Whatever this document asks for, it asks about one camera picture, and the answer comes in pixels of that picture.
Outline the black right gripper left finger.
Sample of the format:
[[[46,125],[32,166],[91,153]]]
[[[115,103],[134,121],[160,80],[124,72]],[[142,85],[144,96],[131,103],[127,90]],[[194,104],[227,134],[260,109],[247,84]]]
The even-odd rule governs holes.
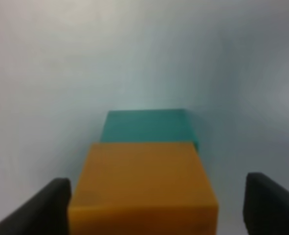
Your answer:
[[[0,222],[0,235],[68,235],[71,185],[56,178]]]

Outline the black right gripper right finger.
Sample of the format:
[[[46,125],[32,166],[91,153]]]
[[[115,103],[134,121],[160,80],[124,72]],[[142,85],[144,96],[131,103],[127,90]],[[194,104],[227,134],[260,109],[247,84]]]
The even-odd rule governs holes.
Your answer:
[[[262,173],[249,173],[243,218],[249,235],[289,235],[289,191]]]

